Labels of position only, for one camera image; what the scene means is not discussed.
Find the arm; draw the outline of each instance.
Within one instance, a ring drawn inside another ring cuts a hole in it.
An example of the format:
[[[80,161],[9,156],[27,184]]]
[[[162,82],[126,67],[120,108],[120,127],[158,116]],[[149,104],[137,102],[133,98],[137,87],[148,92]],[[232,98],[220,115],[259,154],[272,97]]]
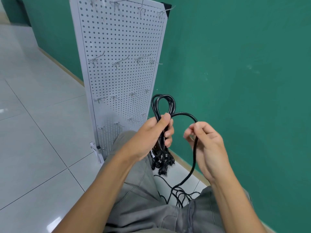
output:
[[[166,113],[158,123],[150,118],[115,154],[53,233],[102,233],[130,169],[149,153],[169,123],[171,127],[165,133],[165,145],[169,147],[174,133],[170,115]]]
[[[192,124],[184,138],[193,147],[191,136],[199,138],[196,160],[210,182],[227,233],[266,233],[230,166],[222,137],[206,122]]]

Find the floor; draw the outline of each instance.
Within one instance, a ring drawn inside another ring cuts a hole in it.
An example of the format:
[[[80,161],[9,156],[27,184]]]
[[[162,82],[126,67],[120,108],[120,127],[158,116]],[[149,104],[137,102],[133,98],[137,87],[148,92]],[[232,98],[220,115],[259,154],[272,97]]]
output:
[[[51,232],[101,167],[85,89],[38,50],[29,27],[0,25],[0,59],[2,232]],[[165,179],[175,185],[187,174],[177,163]],[[169,187],[155,181],[167,198]],[[192,176],[182,187],[205,185]]]

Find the white pegboard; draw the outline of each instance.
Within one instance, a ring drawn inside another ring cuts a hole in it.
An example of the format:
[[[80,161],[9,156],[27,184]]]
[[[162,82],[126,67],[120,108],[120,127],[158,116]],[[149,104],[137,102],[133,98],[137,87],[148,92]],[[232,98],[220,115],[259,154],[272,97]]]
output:
[[[120,0],[70,0],[95,144],[103,156],[120,132],[137,131],[147,119],[167,22],[159,14],[162,3],[113,1]],[[142,17],[140,7],[146,9]]]

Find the hand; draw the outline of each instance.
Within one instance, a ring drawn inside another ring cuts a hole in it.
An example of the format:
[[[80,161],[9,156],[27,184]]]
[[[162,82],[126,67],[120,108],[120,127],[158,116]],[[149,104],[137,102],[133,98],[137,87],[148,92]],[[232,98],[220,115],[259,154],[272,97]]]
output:
[[[164,133],[167,138],[164,142],[169,148],[172,144],[172,135],[174,134],[173,119],[169,113],[162,115],[162,118],[157,123],[156,118],[148,119],[138,132],[121,148],[125,152],[130,152],[130,158],[135,161],[142,160],[156,144],[161,132],[169,126]]]
[[[184,138],[193,148],[192,136],[198,137],[196,161],[204,177],[211,184],[232,171],[222,137],[211,125],[197,122],[185,130]]]

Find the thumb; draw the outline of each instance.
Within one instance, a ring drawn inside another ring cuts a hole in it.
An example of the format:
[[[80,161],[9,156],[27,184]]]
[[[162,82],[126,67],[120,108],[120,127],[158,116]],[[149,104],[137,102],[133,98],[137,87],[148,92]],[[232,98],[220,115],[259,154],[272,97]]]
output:
[[[165,113],[162,118],[158,121],[158,123],[152,128],[152,131],[160,136],[161,132],[166,128],[171,120],[171,115],[169,113]]]
[[[206,148],[213,143],[208,135],[203,131],[199,123],[194,124],[194,134],[200,139]]]

